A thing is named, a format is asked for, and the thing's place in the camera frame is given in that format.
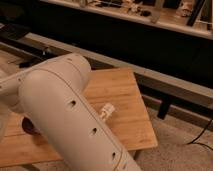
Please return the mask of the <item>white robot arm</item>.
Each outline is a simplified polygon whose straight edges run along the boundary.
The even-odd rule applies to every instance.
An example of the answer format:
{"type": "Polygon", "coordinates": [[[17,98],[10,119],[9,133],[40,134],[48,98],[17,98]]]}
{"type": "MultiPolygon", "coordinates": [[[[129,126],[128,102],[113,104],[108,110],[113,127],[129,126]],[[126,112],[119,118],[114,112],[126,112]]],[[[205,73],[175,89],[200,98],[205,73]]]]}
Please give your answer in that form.
{"type": "Polygon", "coordinates": [[[25,113],[74,171],[141,171],[83,95],[91,75],[71,53],[9,74],[0,67],[0,105],[25,113]]]}

